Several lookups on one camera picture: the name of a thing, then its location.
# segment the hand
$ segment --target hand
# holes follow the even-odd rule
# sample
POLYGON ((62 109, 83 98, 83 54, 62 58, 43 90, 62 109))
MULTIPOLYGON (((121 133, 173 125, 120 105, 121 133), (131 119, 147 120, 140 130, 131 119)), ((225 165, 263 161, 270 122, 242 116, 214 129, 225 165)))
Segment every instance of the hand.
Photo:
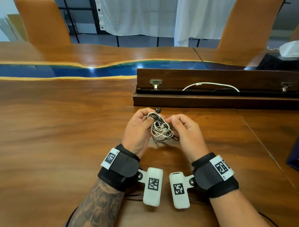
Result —
POLYGON ((146 119, 151 112, 155 113, 156 111, 151 108, 138 110, 128 122, 121 142, 124 148, 136 154, 139 158, 144 154, 152 136, 148 129, 154 123, 154 119, 151 117, 146 119))
POLYGON ((183 114, 172 115, 165 121, 168 124, 171 123, 179 133, 183 152, 191 162, 209 153, 202 132, 196 122, 183 114))

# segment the metal hinge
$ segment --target metal hinge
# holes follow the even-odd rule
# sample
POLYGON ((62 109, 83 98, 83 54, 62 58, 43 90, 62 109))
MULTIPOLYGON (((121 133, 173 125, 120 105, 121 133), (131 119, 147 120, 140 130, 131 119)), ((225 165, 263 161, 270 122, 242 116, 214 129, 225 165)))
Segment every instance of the metal hinge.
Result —
POLYGON ((154 90, 158 90, 158 86, 162 84, 162 80, 150 80, 149 82, 154 86, 154 90))
POLYGON ((281 86, 282 86, 282 91, 286 91, 286 89, 288 87, 291 87, 293 85, 293 83, 287 83, 287 82, 282 82, 281 86))

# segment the wooden flap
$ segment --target wooden flap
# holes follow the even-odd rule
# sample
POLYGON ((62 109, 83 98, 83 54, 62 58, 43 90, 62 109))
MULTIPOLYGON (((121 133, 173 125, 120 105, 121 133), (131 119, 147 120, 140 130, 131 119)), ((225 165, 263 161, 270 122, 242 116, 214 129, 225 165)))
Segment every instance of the wooden flap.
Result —
MULTIPOLYGON (((185 88, 188 85, 211 82, 229 84, 239 90, 281 91, 281 83, 292 83, 288 91, 299 91, 299 72, 262 70, 193 70, 137 69, 137 88, 153 88, 150 80, 162 80, 159 88, 185 88)), ((216 89, 217 85, 193 86, 193 89, 216 89)))

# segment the tiled floor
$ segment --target tiled floor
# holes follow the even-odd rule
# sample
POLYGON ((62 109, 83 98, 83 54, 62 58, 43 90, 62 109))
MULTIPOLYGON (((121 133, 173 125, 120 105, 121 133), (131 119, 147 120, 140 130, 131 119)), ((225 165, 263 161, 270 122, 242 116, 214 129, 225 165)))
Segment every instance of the tiled floor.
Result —
MULTIPOLYGON (((108 46, 117 46, 115 35, 97 35, 97 34, 79 34, 80 43, 101 44, 108 46)), ((71 36, 73 43, 77 43, 76 37, 71 36)), ((120 47, 156 47, 157 37, 151 36, 119 36, 120 47)), ((217 48, 220 40, 203 40, 199 42, 199 47, 217 48)), ((287 43, 286 38, 270 38, 267 46, 271 49, 279 48, 287 43)), ((197 40, 189 39, 189 47, 196 47, 197 40)), ((159 37, 159 46, 174 46, 173 38, 159 37)))

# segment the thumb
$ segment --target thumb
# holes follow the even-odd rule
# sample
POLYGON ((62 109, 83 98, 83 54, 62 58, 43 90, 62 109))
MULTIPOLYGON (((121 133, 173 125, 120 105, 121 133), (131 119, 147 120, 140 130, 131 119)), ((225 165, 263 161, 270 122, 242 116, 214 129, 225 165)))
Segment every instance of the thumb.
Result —
POLYGON ((147 119, 144 120, 144 122, 141 123, 141 125, 148 129, 152 126, 152 124, 154 123, 154 119, 152 117, 148 117, 147 119))
POLYGON ((184 130, 186 130, 183 123, 176 116, 172 117, 171 124, 179 134, 181 134, 182 132, 184 132, 184 130))

